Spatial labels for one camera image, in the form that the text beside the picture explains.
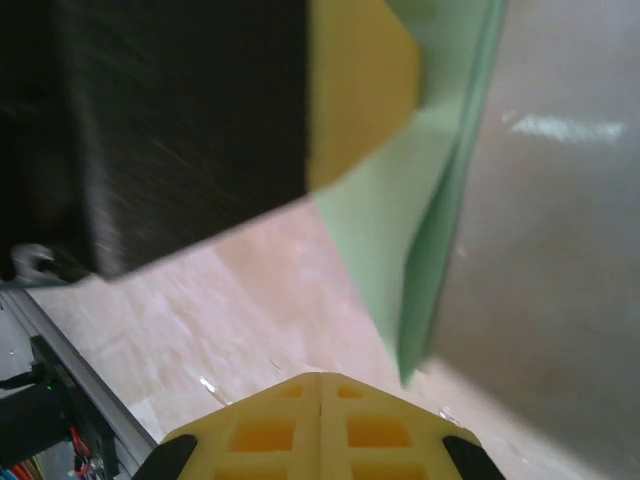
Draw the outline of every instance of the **colorful wires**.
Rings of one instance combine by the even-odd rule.
[[[34,478],[29,475],[29,472],[22,466],[22,464],[16,465],[15,467],[9,470],[11,473],[15,475],[18,480],[34,480]]]
[[[78,478],[84,479],[89,473],[91,449],[78,434],[76,427],[71,427],[71,443],[73,443],[73,471]]]

